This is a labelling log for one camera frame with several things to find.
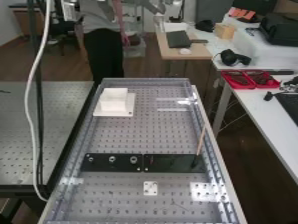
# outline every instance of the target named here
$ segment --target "clear acrylic enclosure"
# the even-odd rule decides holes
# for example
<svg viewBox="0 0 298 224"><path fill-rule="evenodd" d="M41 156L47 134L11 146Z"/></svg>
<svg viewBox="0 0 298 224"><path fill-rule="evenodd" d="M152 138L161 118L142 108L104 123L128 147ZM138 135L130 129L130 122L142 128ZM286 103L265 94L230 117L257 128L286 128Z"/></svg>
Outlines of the clear acrylic enclosure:
<svg viewBox="0 0 298 224"><path fill-rule="evenodd" d="M104 88L136 93L132 118L92 116ZM196 155L205 125L197 100L188 79L104 80L44 223L239 223L209 132L200 172L150 172L145 165L136 172L81 170L88 153Z"/></svg>

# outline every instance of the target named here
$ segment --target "mounting hole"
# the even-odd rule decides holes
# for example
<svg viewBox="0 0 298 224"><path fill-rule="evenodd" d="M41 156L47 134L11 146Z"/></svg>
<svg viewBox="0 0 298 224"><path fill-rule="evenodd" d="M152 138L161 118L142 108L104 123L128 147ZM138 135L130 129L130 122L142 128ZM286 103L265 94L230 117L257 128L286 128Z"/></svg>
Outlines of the mounting hole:
<svg viewBox="0 0 298 224"><path fill-rule="evenodd" d="M137 156L130 157L130 163L134 165L137 164Z"/></svg>

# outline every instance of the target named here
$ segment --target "black case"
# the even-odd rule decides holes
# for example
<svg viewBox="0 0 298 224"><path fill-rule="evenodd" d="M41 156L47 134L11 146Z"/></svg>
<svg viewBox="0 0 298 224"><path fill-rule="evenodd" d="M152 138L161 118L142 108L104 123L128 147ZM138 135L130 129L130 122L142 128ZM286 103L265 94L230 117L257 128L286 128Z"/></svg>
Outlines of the black case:
<svg viewBox="0 0 298 224"><path fill-rule="evenodd" d="M273 45L298 47L298 14L269 14L259 29Z"/></svg>

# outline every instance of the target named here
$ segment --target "red tray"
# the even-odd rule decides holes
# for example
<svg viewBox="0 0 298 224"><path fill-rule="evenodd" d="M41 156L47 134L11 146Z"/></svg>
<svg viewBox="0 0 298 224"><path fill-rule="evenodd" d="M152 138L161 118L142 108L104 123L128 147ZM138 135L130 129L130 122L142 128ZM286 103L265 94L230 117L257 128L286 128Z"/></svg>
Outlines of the red tray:
<svg viewBox="0 0 298 224"><path fill-rule="evenodd" d="M265 71L261 70L246 70L243 71L245 75L249 77L249 79L254 82L255 87L259 89L275 89L279 88L281 83L270 76L270 74ZM265 84L259 84L255 82L255 80L251 78L250 73L255 73L259 74L259 76L262 76L265 79L267 79Z"/></svg>
<svg viewBox="0 0 298 224"><path fill-rule="evenodd" d="M221 75L233 89L255 89L254 81L242 71L222 71Z"/></svg>

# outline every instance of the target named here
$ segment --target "person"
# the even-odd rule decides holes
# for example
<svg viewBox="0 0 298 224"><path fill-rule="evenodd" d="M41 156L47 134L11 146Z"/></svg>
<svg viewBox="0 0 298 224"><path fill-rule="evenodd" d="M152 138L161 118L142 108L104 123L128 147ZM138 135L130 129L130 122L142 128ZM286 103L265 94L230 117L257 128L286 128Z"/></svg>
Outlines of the person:
<svg viewBox="0 0 298 224"><path fill-rule="evenodd" d="M93 81L124 77L122 43L129 45L122 20L121 0L80 0L84 45Z"/></svg>

